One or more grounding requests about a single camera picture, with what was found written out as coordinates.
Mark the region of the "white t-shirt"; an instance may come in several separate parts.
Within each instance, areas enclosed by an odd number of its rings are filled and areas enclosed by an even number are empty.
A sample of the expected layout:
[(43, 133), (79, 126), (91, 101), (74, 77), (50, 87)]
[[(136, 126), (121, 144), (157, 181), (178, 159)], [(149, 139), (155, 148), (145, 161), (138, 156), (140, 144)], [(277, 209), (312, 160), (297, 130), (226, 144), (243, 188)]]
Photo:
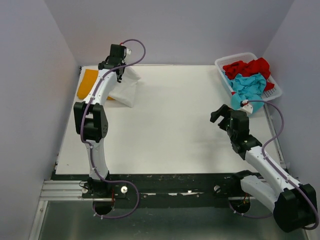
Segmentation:
[(136, 89), (141, 76), (132, 68), (126, 67), (121, 83), (117, 82), (107, 100), (118, 101), (132, 108), (135, 104)]

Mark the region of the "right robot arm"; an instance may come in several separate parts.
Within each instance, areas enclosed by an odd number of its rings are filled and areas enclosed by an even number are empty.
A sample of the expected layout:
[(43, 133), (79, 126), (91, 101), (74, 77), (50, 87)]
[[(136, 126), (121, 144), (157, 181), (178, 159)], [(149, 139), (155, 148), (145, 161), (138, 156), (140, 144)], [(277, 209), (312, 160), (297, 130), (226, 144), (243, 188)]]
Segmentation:
[(270, 210), (277, 225), (286, 233), (297, 229), (314, 230), (320, 224), (316, 190), (302, 184), (278, 165), (266, 152), (266, 145), (250, 134), (250, 101), (243, 101), (241, 109), (223, 104), (210, 114), (214, 123), (222, 117), (219, 128), (226, 131), (232, 149), (253, 166), (263, 179), (246, 170), (233, 175), (230, 191), (244, 193), (257, 199)]

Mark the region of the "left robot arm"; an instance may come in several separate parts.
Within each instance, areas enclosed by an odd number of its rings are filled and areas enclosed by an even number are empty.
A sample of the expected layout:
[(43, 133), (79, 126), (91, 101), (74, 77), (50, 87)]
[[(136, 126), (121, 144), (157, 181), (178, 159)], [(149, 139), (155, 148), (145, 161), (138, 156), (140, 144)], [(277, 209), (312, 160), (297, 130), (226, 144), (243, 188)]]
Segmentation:
[(98, 64), (97, 78), (82, 102), (73, 105), (76, 133), (85, 144), (89, 159), (89, 177), (84, 189), (87, 194), (107, 197), (111, 185), (106, 182), (109, 169), (105, 160), (104, 139), (108, 133), (108, 120), (104, 104), (124, 73), (127, 48), (112, 44), (109, 56)]

